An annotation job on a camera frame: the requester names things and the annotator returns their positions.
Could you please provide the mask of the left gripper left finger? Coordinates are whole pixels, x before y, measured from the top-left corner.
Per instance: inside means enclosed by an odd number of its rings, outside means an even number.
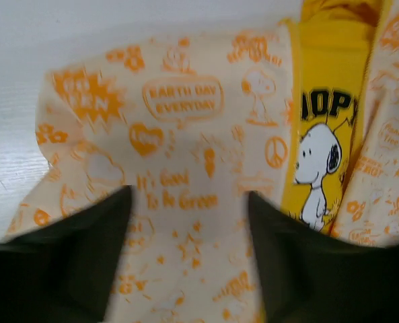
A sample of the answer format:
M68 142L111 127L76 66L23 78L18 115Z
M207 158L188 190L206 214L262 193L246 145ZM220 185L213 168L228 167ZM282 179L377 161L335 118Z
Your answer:
M103 322L133 190L0 242L0 322Z

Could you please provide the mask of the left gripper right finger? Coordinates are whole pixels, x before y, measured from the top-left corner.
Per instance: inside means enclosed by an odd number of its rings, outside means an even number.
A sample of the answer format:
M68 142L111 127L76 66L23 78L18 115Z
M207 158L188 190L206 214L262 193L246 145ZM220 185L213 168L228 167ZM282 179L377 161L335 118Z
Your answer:
M331 238L256 192L248 221L267 322L399 322L399 243Z

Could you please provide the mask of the cream orange-print jacket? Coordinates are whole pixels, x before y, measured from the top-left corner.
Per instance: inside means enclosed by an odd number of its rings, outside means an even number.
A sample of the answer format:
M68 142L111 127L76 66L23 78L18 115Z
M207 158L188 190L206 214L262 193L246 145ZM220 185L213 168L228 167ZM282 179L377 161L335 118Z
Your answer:
M137 189L111 322L263 322L249 190L322 235L399 242L399 1L305 1L299 22L53 71L36 140L49 171L10 238Z

